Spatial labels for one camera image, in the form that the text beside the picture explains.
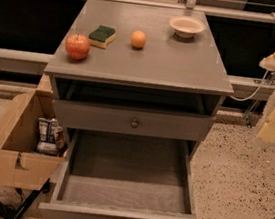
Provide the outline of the snack bag in box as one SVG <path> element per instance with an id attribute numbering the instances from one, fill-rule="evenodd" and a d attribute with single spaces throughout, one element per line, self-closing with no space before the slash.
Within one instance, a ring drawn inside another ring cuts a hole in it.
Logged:
<path id="1" fill-rule="evenodd" d="M 57 119 L 38 119 L 39 141 L 37 143 L 37 152 L 56 156 L 64 149 L 66 140 L 64 132 Z"/>

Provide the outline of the orange fruit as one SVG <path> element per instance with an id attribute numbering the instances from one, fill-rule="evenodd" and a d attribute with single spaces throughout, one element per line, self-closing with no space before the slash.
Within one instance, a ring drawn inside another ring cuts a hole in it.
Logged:
<path id="1" fill-rule="evenodd" d="M 131 34 L 131 44 L 134 48 L 142 48 L 147 41 L 146 35 L 143 31 L 134 31 Z"/>

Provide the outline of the green and yellow sponge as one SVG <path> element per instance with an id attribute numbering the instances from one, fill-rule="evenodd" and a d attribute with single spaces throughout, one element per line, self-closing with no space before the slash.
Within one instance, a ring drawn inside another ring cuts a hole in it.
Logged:
<path id="1" fill-rule="evenodd" d="M 88 37 L 89 43 L 97 48 L 105 49 L 116 38 L 116 30 L 112 27 L 100 25 Z"/>

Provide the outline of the open grey lower drawer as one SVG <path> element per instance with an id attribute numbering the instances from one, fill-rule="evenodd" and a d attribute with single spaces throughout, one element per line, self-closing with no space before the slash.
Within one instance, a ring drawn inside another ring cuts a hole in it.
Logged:
<path id="1" fill-rule="evenodd" d="M 186 141 L 78 130 L 46 219 L 199 219 Z"/>

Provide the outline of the cardboard box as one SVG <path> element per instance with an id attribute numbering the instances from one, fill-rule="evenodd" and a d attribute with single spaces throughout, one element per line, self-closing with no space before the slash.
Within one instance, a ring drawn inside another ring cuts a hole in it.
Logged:
<path id="1" fill-rule="evenodd" d="M 13 98 L 0 119 L 0 185 L 40 189 L 66 156 L 69 139 L 59 155 L 37 152 L 38 119 L 56 119 L 50 78 L 44 75 L 36 89 Z"/>

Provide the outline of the closed grey top drawer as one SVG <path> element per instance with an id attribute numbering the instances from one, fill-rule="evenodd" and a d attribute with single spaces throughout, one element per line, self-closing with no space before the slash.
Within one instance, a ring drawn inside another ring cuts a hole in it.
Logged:
<path id="1" fill-rule="evenodd" d="M 128 135 L 174 138 L 200 142 L 215 122 L 206 115 L 145 111 L 123 106 L 107 106 L 56 99 L 53 109 L 67 128 L 105 131 Z"/>

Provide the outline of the beige bowl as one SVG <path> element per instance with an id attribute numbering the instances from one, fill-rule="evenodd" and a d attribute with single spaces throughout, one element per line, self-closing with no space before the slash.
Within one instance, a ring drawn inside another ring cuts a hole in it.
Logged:
<path id="1" fill-rule="evenodd" d="M 204 23 L 190 16 L 173 16 L 169 20 L 169 24 L 177 36 L 188 39 L 200 34 L 206 29 Z"/>

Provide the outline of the red apple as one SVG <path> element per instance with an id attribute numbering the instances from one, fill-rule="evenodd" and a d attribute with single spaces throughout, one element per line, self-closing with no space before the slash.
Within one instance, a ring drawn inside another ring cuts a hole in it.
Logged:
<path id="1" fill-rule="evenodd" d="M 90 51 L 90 44 L 86 36 L 72 34 L 67 37 L 65 43 L 67 54 L 74 60 L 84 60 Z"/>

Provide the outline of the metal railing frame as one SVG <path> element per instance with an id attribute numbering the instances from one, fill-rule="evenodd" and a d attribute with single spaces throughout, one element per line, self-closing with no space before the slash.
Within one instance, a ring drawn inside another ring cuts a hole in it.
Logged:
<path id="1" fill-rule="evenodd" d="M 266 23 L 273 23 L 275 25 L 275 15 L 272 14 L 275 9 L 275 4 L 269 5 L 265 3 L 252 3 L 249 2 L 249 0 L 206 0 L 210 3 L 210 1 L 213 2 L 219 2 L 222 5 L 221 7 L 213 7 L 212 4 L 210 6 L 206 5 L 198 5 L 199 0 L 83 0 L 88 1 L 87 6 L 83 7 L 83 10 L 81 14 L 78 16 L 78 21 L 76 23 L 72 24 L 71 32 L 76 32 L 77 25 L 82 24 L 85 25 L 85 22 L 87 22 L 87 17 L 90 18 L 88 14 L 88 10 L 92 12 L 92 14 L 96 14 L 97 11 L 100 9 L 101 15 L 106 15 L 108 11 L 112 10 L 113 7 L 120 8 L 119 10 L 123 12 L 120 16 L 119 13 L 113 12 L 113 15 L 117 15 L 117 22 L 118 25 L 121 26 L 121 23 L 124 22 L 122 18 L 123 15 L 125 15 L 125 12 L 128 12 L 126 10 L 130 9 L 136 9 L 141 10 L 141 13 L 144 14 L 144 12 L 147 12 L 146 14 L 151 13 L 151 16 L 162 16 L 163 14 L 170 17 L 173 13 L 192 13 L 192 14 L 200 14 L 199 18 L 202 16 L 204 23 L 206 23 L 206 16 L 216 16 L 216 17 L 226 17 L 228 19 L 243 19 L 243 20 L 250 20 L 252 21 L 258 21 L 258 22 L 266 22 Z M 259 12 L 253 12 L 253 11 L 244 11 L 244 10 L 238 10 L 238 8 L 242 7 L 243 5 L 246 7 L 246 5 L 254 6 L 254 7 L 267 7 L 268 9 L 272 10 L 272 13 L 270 12 L 267 14 L 267 12 L 259 13 Z M 60 50 L 65 50 L 64 41 L 61 43 L 60 49 L 58 49 L 55 52 L 55 55 L 51 55 L 49 53 L 42 54 L 40 52 L 34 53 L 34 52 L 27 52 L 26 51 L 19 51 L 15 49 L 4 49 L 0 48 L 0 69 L 7 69 L 10 71 L 17 71 L 17 72 L 25 72 L 25 73 L 34 73 L 35 72 L 35 65 L 41 64 L 41 66 L 44 67 L 45 63 L 50 63 L 48 65 L 47 73 L 48 74 L 65 74 L 66 77 L 69 77 L 70 75 L 74 75 L 74 78 L 82 79 L 82 78 L 92 78 L 93 81 L 95 80 L 109 80 L 109 81 L 116 81 L 119 83 L 140 83 L 141 85 L 147 84 L 151 85 L 149 83 L 155 83 L 154 79 L 147 80 L 142 79 L 138 77 L 133 77 L 133 75 L 126 75 L 125 71 L 122 72 L 123 74 L 117 75 L 117 74 L 109 74 L 109 72 L 102 73 L 100 71 L 90 71 L 89 69 L 81 69 L 81 66 L 78 64 L 73 64 L 71 62 L 60 60 L 59 57 L 62 56 L 60 54 Z M 207 63 L 207 64 L 201 64 L 201 69 L 203 69 L 209 76 L 205 76 L 205 74 L 200 75 L 200 71 L 197 71 L 196 68 L 193 68 L 193 72 L 195 74 L 198 74 L 196 78 L 199 78 L 198 85 L 197 84 L 188 84 L 186 80 L 182 82 L 183 84 L 179 84 L 180 87 L 185 87 L 186 89 L 194 92 L 200 92 L 200 93 L 207 93 L 207 94 L 215 94 L 215 95 L 233 95 L 233 89 L 232 89 L 232 81 L 229 79 L 233 77 L 227 78 L 226 72 L 223 70 L 223 66 L 221 68 L 217 67 L 213 69 L 212 67 L 215 67 L 215 62 L 213 64 Z M 171 85 L 167 83 L 166 80 L 160 80 L 158 82 L 161 84 L 159 87 L 168 87 L 170 88 L 176 88 L 179 87 L 178 84 Z"/>

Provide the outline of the grey drawer cabinet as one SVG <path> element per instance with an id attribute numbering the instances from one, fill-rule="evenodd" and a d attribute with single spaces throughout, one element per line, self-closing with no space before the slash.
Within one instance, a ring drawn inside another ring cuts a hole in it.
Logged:
<path id="1" fill-rule="evenodd" d="M 92 48 L 89 57 L 78 64 L 82 70 L 89 69 L 91 72 L 109 72 L 117 75 L 125 71 L 126 75 L 133 75 L 135 78 L 145 77 L 142 79 L 149 81 L 154 79 L 155 83 L 141 85 L 141 82 L 138 84 L 134 81 L 132 83 L 119 83 L 105 79 L 94 81 L 92 78 L 74 78 L 74 75 L 66 77 L 65 74 L 48 74 L 52 80 L 54 100 L 115 105 L 156 113 L 206 115 L 215 119 L 217 108 L 226 96 L 194 92 L 180 87 L 184 80 L 190 85 L 198 85 L 199 78 L 196 78 L 198 74 L 192 70 L 195 67 L 200 71 L 199 76 L 202 74 L 209 76 L 201 68 L 201 64 L 215 62 L 217 65 L 212 67 L 213 69 L 224 67 L 212 33 L 204 31 L 189 40 L 181 39 L 169 24 L 173 16 L 179 16 L 181 13 L 174 12 L 170 17 L 163 14 L 153 18 L 151 13 L 142 14 L 141 10 L 137 9 L 126 10 L 128 12 L 125 12 L 122 18 L 124 22 L 119 26 L 117 15 L 113 15 L 113 12 L 119 13 L 118 16 L 123 14 L 119 9 L 113 7 L 106 15 L 101 15 L 101 9 L 96 14 L 88 10 L 87 15 L 91 19 L 87 17 L 85 25 L 78 24 L 77 29 L 90 33 L 100 25 L 112 26 L 116 30 L 116 39 L 104 50 Z M 131 44 L 131 34 L 134 31 L 145 33 L 147 41 L 144 47 L 134 48 Z M 178 90 L 173 89 L 172 86 L 159 87 L 160 80 L 166 80 L 170 86 L 180 85 L 176 86 Z M 186 141 L 188 149 L 194 151 L 204 139 L 200 142 L 174 140 Z"/>

